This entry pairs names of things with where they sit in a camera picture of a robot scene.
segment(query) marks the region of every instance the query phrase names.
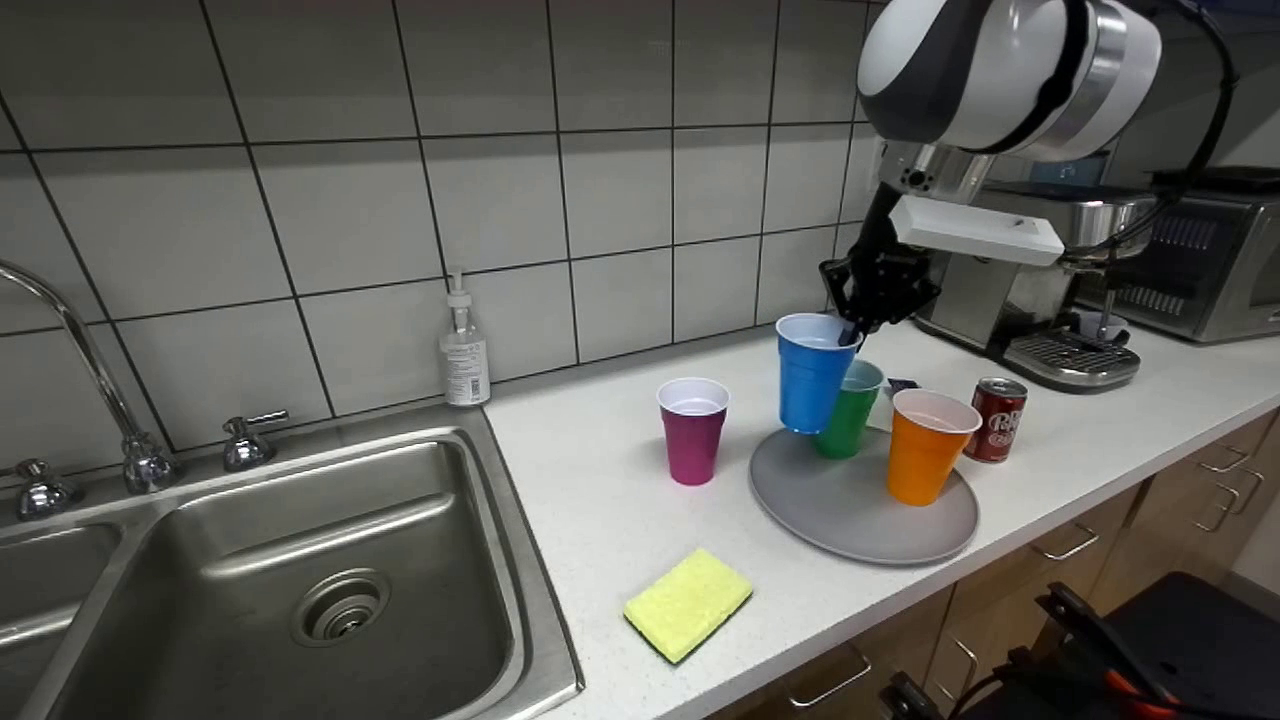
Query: orange cup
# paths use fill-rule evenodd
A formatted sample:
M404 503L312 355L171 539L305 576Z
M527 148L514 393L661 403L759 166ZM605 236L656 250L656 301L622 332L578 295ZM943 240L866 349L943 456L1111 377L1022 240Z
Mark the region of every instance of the orange cup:
M900 503L931 503L958 468L959 447L986 417L953 396L897 393L889 440L889 495Z

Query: sink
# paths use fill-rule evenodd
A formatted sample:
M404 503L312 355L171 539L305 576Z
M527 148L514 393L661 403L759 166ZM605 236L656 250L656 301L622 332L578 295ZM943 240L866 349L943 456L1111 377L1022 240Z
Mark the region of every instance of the sink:
M17 714L120 535L105 522L0 545L0 714Z
M25 714L425 720L568 698L572 642L483 417L354 435L161 491Z

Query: pink cup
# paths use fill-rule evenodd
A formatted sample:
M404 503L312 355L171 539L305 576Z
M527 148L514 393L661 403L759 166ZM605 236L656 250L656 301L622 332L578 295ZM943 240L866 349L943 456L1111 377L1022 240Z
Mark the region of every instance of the pink cup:
M656 393L670 431L670 472L675 483L715 476L727 387L708 377L675 377Z

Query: yellow sponge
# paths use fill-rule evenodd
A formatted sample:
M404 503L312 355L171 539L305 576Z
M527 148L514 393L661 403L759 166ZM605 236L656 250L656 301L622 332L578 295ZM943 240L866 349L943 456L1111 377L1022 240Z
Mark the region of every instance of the yellow sponge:
M670 665L686 665L749 599L751 582L720 555L698 548L632 594L625 615Z

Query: drain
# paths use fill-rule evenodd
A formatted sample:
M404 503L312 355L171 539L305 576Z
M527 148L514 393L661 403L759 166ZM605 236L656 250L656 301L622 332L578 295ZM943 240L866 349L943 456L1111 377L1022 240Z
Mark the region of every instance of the drain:
M297 608L301 636L333 642L365 633L387 602L387 582L373 568L325 576Z

